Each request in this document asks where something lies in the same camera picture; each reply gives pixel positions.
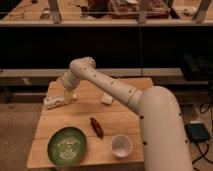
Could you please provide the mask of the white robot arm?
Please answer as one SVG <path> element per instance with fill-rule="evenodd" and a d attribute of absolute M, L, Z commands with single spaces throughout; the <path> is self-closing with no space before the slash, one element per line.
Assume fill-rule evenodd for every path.
<path fill-rule="evenodd" d="M 193 171 L 182 112 L 174 94 L 162 86 L 138 89 L 102 74 L 95 66 L 92 57 L 71 61 L 62 85 L 72 91 L 81 80 L 87 80 L 140 118 L 145 171 Z"/>

